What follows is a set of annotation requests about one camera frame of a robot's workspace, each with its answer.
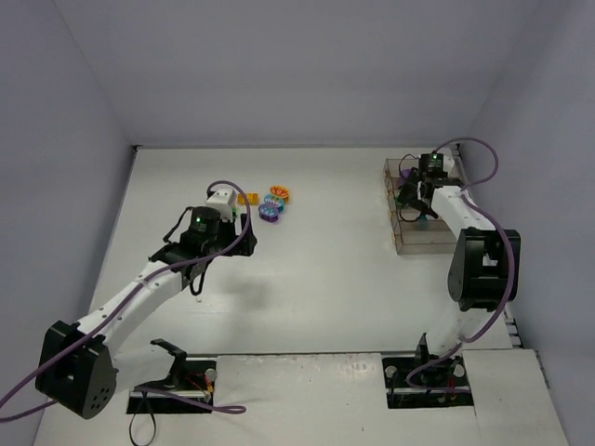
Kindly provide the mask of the purple lotus oval lego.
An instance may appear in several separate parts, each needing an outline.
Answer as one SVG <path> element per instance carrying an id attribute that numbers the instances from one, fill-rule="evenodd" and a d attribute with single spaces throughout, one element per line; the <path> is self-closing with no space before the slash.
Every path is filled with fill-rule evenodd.
<path id="1" fill-rule="evenodd" d="M 258 216 L 264 221 L 274 223 L 279 219 L 279 211 L 276 206 L 263 203 L 258 207 Z"/>

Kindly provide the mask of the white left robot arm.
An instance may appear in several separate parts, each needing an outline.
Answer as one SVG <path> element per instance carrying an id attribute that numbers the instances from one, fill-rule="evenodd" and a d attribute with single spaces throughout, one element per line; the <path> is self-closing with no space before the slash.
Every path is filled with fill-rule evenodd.
<path id="1" fill-rule="evenodd" d="M 189 227 L 178 241 L 164 237 L 143 270 L 102 307 L 45 334 L 35 388 L 83 419 L 98 415 L 120 392 L 137 387 L 172 390 L 185 378 L 188 354 L 163 338 L 124 352 L 124 342 L 169 299 L 199 295 L 219 256 L 251 256 L 258 243 L 251 214 L 224 218 L 209 206 L 188 207 Z"/>

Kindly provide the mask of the teal lotus frog oval lego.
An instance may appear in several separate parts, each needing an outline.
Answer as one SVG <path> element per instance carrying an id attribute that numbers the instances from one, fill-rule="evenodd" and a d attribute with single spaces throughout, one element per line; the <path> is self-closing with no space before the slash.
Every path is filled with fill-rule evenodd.
<path id="1" fill-rule="evenodd" d="M 264 203 L 267 206 L 275 208 L 279 213 L 282 213 L 284 211 L 284 199 L 277 195 L 274 195 L 274 194 L 266 195 L 264 197 Z"/>

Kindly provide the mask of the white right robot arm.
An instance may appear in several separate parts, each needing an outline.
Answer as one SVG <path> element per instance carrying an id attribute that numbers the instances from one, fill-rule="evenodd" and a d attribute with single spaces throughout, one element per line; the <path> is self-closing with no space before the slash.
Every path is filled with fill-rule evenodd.
<path id="1" fill-rule="evenodd" d="M 432 358 L 453 355 L 489 330 L 518 287 L 521 236 L 505 230 L 472 200 L 468 187 L 451 175 L 454 162 L 433 151 L 403 178 L 398 203 L 443 221 L 456 236 L 447 274 L 451 303 L 422 335 Z"/>

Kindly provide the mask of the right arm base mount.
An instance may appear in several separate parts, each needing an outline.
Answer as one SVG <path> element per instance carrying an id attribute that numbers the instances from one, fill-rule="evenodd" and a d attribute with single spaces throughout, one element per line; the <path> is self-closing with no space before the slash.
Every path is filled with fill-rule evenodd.
<path id="1" fill-rule="evenodd" d="M 426 335 L 410 355 L 381 358 L 386 402 L 390 410 L 472 407 L 465 362 L 456 354 L 443 361 L 430 353 Z"/>

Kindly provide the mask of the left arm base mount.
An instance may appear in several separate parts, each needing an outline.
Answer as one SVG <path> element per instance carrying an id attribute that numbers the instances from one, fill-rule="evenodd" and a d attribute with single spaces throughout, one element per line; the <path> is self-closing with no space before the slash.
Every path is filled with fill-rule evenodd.
<path id="1" fill-rule="evenodd" d="M 205 376 L 205 373 L 215 373 L 217 362 L 213 359 L 189 356 L 185 350 L 160 338 L 152 340 L 151 347 L 157 348 L 159 353 L 166 352 L 173 362 L 167 368 L 165 377 L 152 379 L 141 385 L 201 402 L 204 407 L 190 405 L 159 393 L 149 392 L 143 396 L 140 392 L 132 390 L 128 397 L 126 413 L 165 415 L 212 413 L 212 410 L 205 406 L 211 405 L 213 401 L 214 378 Z"/>

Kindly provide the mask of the teal cube lego brick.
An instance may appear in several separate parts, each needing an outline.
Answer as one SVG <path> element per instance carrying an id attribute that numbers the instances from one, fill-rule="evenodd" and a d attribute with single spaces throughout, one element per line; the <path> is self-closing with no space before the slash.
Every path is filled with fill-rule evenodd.
<path id="1" fill-rule="evenodd" d="M 430 230 L 430 221 L 426 216 L 422 216 L 417 223 L 420 230 Z"/>

